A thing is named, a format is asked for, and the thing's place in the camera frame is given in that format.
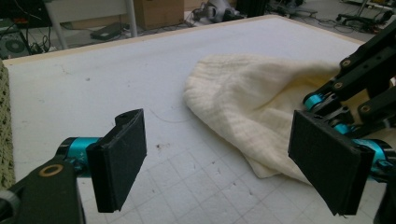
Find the white tabletop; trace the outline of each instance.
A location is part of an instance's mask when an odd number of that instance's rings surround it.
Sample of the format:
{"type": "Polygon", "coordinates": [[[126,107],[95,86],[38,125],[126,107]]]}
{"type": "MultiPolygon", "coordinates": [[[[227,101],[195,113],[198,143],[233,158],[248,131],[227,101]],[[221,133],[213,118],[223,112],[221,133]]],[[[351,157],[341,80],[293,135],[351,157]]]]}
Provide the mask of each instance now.
{"type": "Polygon", "coordinates": [[[256,178],[182,100],[206,55],[339,62],[359,45],[263,17],[7,60],[16,176],[52,158],[65,138],[103,136],[118,114],[144,108],[148,156],[122,211],[98,214],[91,180],[78,181],[88,223],[372,223],[383,185],[367,185],[357,216],[333,217],[312,187],[256,178]]]}

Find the white table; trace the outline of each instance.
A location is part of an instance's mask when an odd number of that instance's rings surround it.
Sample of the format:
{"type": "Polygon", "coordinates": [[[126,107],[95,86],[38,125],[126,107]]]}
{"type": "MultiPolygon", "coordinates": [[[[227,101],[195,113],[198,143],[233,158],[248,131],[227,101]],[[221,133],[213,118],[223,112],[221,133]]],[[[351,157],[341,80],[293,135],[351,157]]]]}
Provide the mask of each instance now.
{"type": "Polygon", "coordinates": [[[63,49],[68,49],[61,22],[128,14],[131,37],[137,37],[134,0],[43,0],[63,49]]]}
{"type": "Polygon", "coordinates": [[[65,138],[103,136],[115,116],[144,108],[148,156],[122,211],[98,214],[91,180],[78,181],[88,223],[372,223],[384,185],[366,185],[357,216],[333,217],[312,187],[256,178],[182,99],[187,76],[209,54],[338,63],[360,44],[261,17],[5,61],[16,176],[49,160],[65,138]]]}

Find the floor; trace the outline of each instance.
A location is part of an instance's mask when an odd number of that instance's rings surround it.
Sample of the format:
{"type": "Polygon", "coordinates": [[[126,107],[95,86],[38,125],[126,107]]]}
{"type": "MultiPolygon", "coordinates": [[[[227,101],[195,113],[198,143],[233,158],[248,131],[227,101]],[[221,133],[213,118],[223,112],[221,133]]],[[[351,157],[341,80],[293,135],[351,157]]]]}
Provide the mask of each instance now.
{"type": "MultiPolygon", "coordinates": [[[[359,6],[336,0],[312,0],[304,7],[316,9],[318,14],[315,18],[305,15],[291,18],[361,41],[374,36],[334,23],[338,13],[353,14],[359,6]]],[[[376,12],[377,9],[367,9],[363,14],[376,12]]],[[[180,25],[138,33],[151,35],[187,28],[188,25],[180,25]]],[[[69,47],[99,43],[90,39],[91,31],[65,29],[69,47]]],[[[32,34],[31,39],[40,40],[40,34],[47,33],[41,29],[32,34]]],[[[61,48],[54,33],[51,33],[51,44],[52,50],[61,48]]],[[[194,128],[205,129],[201,123],[196,123],[194,128]]],[[[159,147],[171,149],[168,145],[159,147]]],[[[312,187],[284,175],[257,178],[239,151],[230,151],[225,142],[217,148],[199,147],[200,150],[175,152],[172,157],[158,150],[158,158],[166,160],[153,166],[148,161],[121,212],[88,213],[88,220],[113,224],[131,223],[131,220],[146,224],[368,224],[373,223],[385,188],[383,184],[367,182],[358,214],[334,217],[312,187]]],[[[90,181],[79,180],[79,184],[90,185],[90,181]]],[[[88,207],[86,210],[96,206],[94,200],[84,201],[84,192],[81,197],[84,207],[88,207]]]]}

